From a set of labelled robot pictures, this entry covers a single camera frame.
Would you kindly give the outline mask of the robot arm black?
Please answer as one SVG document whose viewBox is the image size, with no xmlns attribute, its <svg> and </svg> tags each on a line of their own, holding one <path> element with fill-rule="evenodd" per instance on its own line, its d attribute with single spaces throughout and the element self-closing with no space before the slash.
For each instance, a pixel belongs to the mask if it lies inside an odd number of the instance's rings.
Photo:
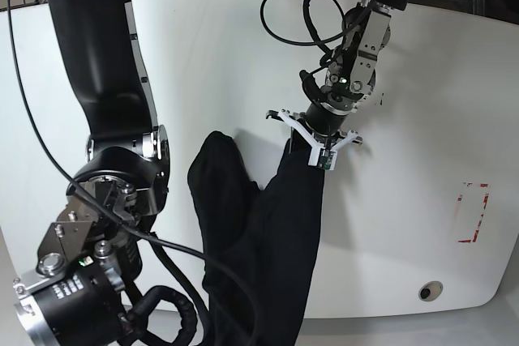
<svg viewBox="0 0 519 346">
<path fill-rule="evenodd" d="M 19 320 L 36 345 L 129 345 L 147 338 L 164 293 L 141 293 L 138 242 L 163 210 L 165 128 L 140 53 L 131 0 L 48 0 L 72 90 L 88 122 L 87 162 L 36 266 L 15 282 Z"/>
<path fill-rule="evenodd" d="M 313 72 L 301 70 L 302 89 L 311 102 L 304 113 L 268 111 L 268 117 L 288 125 L 311 148 L 308 164 L 332 170 L 337 153 L 344 146 L 362 143 L 357 132 L 341 126 L 375 87 L 375 67 L 380 50 L 390 38 L 390 12 L 403 11 L 408 0 L 358 0 L 355 7 L 341 11 L 341 32 L 320 38 L 310 15 L 311 0 L 302 1 L 303 21 L 311 36 L 308 46 L 323 52 L 319 70 L 326 73 L 323 85 Z"/>
</svg>

